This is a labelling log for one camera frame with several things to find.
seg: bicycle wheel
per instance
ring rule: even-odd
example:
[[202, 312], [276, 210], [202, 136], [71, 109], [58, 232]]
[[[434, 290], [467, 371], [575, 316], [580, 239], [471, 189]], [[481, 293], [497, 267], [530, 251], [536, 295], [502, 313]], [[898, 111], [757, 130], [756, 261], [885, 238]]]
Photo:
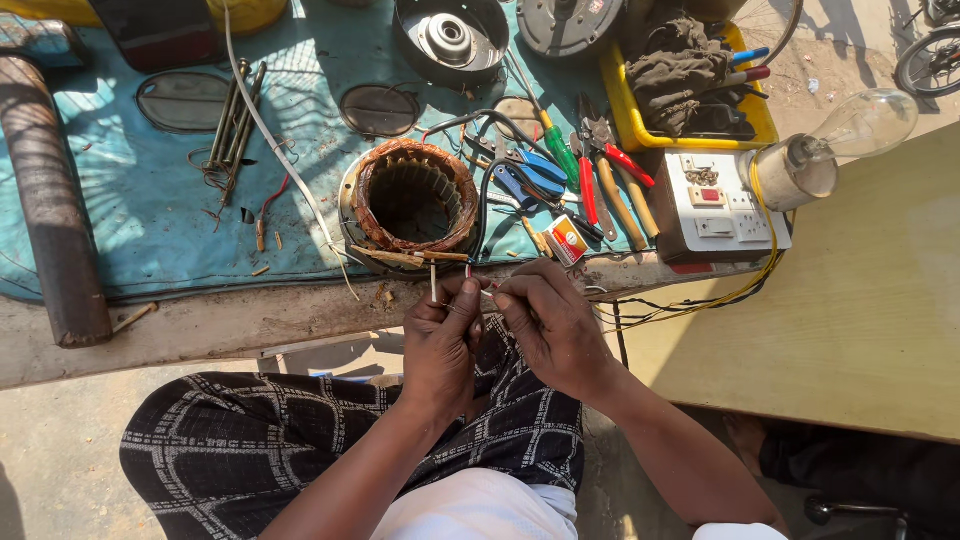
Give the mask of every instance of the bicycle wheel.
[[731, 19], [750, 50], [770, 49], [770, 54], [755, 65], [767, 65], [783, 52], [800, 24], [804, 0], [749, 0]]
[[916, 97], [934, 98], [960, 89], [960, 27], [917, 41], [897, 62], [897, 86]]

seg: yellow wire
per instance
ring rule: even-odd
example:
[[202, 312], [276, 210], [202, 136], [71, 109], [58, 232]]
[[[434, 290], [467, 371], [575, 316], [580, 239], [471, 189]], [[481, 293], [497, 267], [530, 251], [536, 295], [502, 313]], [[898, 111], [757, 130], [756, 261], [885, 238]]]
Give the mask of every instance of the yellow wire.
[[[670, 320], [670, 319], [676, 319], [677, 317], [683, 317], [683, 316], [689, 315], [689, 314], [691, 314], [691, 313], [696, 313], [697, 311], [701, 311], [701, 310], [703, 310], [703, 309], [710, 309], [711, 307], [718, 306], [718, 305], [720, 305], [720, 304], [723, 304], [723, 303], [725, 303], [725, 302], [727, 302], [727, 301], [729, 301], [729, 300], [732, 300], [732, 299], [734, 299], [734, 298], [736, 298], [736, 297], [738, 297], [738, 296], [746, 293], [746, 292], [749, 291], [754, 285], [756, 285], [757, 283], [759, 283], [760, 280], [762, 280], [762, 279], [763, 279], [764, 277], [766, 277], [766, 276], [769, 276], [770, 274], [773, 273], [774, 270], [777, 269], [777, 266], [780, 264], [780, 261], [777, 259], [777, 248], [778, 248], [778, 244], [777, 244], [777, 231], [774, 229], [773, 219], [770, 218], [770, 211], [767, 210], [767, 206], [766, 206], [766, 204], [765, 204], [764, 201], [763, 201], [763, 191], [762, 191], [762, 189], [760, 188], [760, 179], [759, 179], [759, 176], [758, 176], [758, 174], [757, 174], [757, 172], [756, 172], [756, 160], [757, 160], [757, 158], [759, 158], [760, 152], [757, 152], [756, 155], [754, 156], [754, 158], [750, 161], [750, 185], [751, 185], [751, 186], [753, 187], [753, 189], [754, 189], [754, 194], [756, 195], [756, 201], [757, 201], [757, 203], [758, 203], [758, 204], [760, 205], [760, 207], [763, 209], [763, 215], [766, 216], [766, 218], [767, 218], [767, 224], [770, 226], [770, 234], [771, 234], [771, 236], [772, 236], [772, 238], [773, 238], [773, 241], [772, 241], [773, 248], [772, 248], [771, 253], [770, 253], [770, 258], [767, 260], [766, 264], [763, 265], [763, 268], [761, 268], [760, 271], [757, 272], [757, 273], [754, 275], [754, 277], [750, 280], [750, 282], [747, 283], [744, 287], [742, 287], [741, 289], [737, 290], [736, 292], [733, 292], [733, 293], [731, 293], [731, 294], [728, 294], [727, 296], [725, 296], [725, 297], [723, 297], [723, 298], [720, 298], [720, 299], [717, 299], [717, 300], [715, 300], [715, 301], [713, 301], [713, 302], [711, 302], [711, 303], [709, 303], [709, 304], [704, 304], [704, 305], [702, 305], [702, 306], [697, 306], [697, 307], [694, 307], [694, 308], [692, 308], [692, 309], [690, 309], [690, 310], [688, 310], [688, 311], [683, 311], [683, 312], [681, 312], [681, 313], [674, 313], [674, 314], [672, 314], [672, 315], [669, 315], [669, 316], [666, 316], [666, 317], [661, 317], [661, 318], [659, 318], [659, 319], [650, 319], [650, 320], [647, 320], [647, 321], [641, 321], [641, 322], [639, 322], [639, 323], [633, 323], [632, 325], [629, 325], [629, 326], [626, 326], [626, 327], [623, 327], [623, 328], [620, 328], [620, 329], [609, 330], [609, 331], [606, 331], [605, 333], [616, 333], [616, 332], [626, 331], [626, 330], [629, 330], [629, 329], [632, 329], [632, 328], [636, 328], [636, 327], [638, 327], [638, 326], [645, 325], [645, 324], [647, 324], [647, 323], [657, 323], [657, 322], [660, 322], [660, 321], [668, 321], [668, 320]], [[794, 213], [793, 213], [793, 220], [794, 220], [793, 222], [794, 222], [794, 224], [796, 224], [796, 219], [797, 219], [797, 211], [794, 210]], [[660, 314], [660, 312], [659, 312], [659, 311], [655, 311], [653, 314], [654, 314], [654, 315], [658, 315], [658, 314]]]

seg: red-handled pliers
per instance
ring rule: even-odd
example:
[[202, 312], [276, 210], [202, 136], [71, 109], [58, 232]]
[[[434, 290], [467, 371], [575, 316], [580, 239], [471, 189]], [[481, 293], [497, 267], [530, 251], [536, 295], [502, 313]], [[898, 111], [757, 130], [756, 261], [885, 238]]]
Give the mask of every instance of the red-handled pliers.
[[597, 206], [593, 201], [593, 163], [584, 155], [584, 145], [579, 133], [570, 134], [570, 151], [580, 164], [580, 193], [584, 199], [584, 211], [590, 225], [597, 224]]
[[620, 165], [634, 178], [639, 180], [647, 187], [654, 186], [654, 179], [647, 174], [639, 165], [616, 147], [616, 139], [613, 138], [613, 130], [606, 117], [597, 112], [596, 107], [585, 93], [580, 94], [580, 115], [583, 121], [583, 131], [585, 132], [584, 142], [596, 148], [607, 155], [610, 161]]

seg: ground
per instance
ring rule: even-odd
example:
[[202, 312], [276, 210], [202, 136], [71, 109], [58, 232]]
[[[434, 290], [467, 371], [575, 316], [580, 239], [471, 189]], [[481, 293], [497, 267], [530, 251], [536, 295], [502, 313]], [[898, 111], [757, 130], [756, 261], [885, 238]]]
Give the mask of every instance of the ground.
[[[867, 87], [892, 87], [897, 55], [920, 35], [912, 28], [900, 29], [917, 4], [917, 0], [807, 0], [800, 29], [773, 64], [774, 76], [764, 84], [780, 136], [816, 128], [848, 95]], [[922, 23], [920, 30], [926, 31]], [[807, 90], [810, 78], [820, 84], [813, 94]], [[959, 111], [956, 96], [924, 100], [915, 135], [956, 121]], [[0, 530], [6, 530], [4, 537], [11, 540], [162, 538], [156, 519], [130, 488], [117, 458], [122, 430], [150, 392], [201, 371], [394, 374], [402, 369], [401, 353], [402, 336], [383, 331], [370, 339], [287, 356], [280, 363], [247, 360], [148, 368], [0, 392]], [[631, 356], [631, 362], [641, 361], [642, 356]], [[729, 444], [719, 413], [687, 412]], [[585, 414], [588, 464], [578, 497], [581, 535], [689, 538], [691, 531], [657, 494], [616, 426], [595, 411]], [[834, 520], [827, 528], [816, 528], [803, 515], [804, 490], [767, 481], [762, 485], [786, 517], [794, 538], [893, 537], [889, 524], [881, 521]]]

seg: blue marker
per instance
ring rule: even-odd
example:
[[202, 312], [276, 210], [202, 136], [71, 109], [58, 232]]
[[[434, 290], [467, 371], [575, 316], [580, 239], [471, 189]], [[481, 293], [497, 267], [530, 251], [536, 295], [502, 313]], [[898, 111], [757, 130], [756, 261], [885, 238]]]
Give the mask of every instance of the blue marker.
[[761, 58], [766, 58], [770, 54], [769, 47], [760, 47], [753, 51], [746, 51], [743, 53], [733, 53], [733, 61], [730, 62], [730, 66], [740, 65], [745, 61], [754, 61]]

